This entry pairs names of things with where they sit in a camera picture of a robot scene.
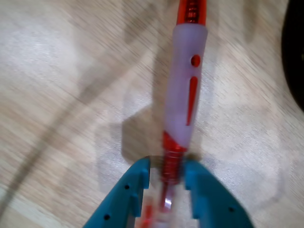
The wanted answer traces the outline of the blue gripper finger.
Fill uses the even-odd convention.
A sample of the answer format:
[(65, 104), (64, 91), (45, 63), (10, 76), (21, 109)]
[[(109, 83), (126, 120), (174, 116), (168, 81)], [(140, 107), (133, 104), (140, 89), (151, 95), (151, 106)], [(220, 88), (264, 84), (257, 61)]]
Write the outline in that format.
[(202, 164), (184, 163), (185, 189), (200, 228), (252, 228), (253, 224), (236, 198)]
[(85, 228), (133, 228), (141, 216), (143, 191), (149, 188), (151, 162), (135, 162), (98, 206)]

